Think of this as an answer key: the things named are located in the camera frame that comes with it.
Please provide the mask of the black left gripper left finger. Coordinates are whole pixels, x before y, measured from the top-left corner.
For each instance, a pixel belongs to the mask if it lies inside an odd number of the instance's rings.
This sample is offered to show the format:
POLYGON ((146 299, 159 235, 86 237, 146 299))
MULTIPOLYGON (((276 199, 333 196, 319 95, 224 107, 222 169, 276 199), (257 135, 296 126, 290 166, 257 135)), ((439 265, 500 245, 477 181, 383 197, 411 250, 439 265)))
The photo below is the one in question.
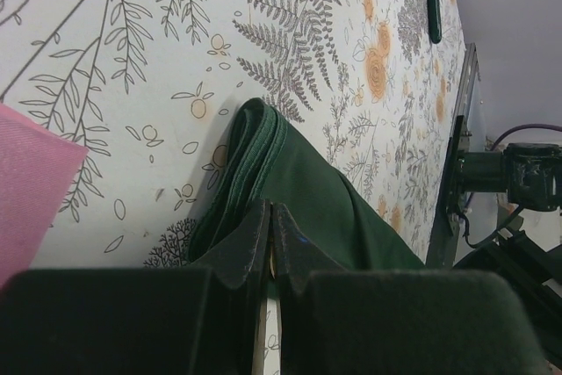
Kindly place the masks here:
POLYGON ((195 263, 28 270, 1 291, 4 374, 260 374, 270 203, 195 263))

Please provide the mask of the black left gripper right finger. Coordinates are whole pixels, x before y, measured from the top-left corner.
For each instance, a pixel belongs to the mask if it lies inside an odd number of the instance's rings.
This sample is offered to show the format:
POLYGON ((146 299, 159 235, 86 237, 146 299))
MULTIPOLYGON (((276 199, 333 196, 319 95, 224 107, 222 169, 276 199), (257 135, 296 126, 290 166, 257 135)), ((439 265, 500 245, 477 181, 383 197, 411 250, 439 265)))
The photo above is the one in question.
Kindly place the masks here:
POLYGON ((345 270, 274 206, 283 374, 545 374, 522 302, 483 271, 345 270))

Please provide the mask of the dark green cloth napkin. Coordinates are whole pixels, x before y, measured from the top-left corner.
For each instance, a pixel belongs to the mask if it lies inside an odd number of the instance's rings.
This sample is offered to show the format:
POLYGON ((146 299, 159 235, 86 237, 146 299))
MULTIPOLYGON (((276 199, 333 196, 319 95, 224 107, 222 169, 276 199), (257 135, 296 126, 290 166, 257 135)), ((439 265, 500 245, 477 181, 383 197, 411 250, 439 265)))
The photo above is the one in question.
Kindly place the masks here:
POLYGON ((227 143, 223 176, 186 252, 194 262, 241 223, 257 199, 284 204, 303 234, 351 270, 421 270, 417 257, 275 108, 260 98, 242 105, 227 143))

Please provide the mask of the gold spoon teal handle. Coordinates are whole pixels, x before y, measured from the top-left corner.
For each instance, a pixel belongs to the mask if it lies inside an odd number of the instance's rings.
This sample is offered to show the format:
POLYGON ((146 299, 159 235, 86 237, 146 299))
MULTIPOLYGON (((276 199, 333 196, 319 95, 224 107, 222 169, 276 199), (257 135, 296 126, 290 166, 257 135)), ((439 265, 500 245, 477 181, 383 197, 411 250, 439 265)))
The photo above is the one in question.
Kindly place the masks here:
POLYGON ((427 0, 427 13, 429 39, 433 44, 437 45, 443 37, 440 0, 427 0))

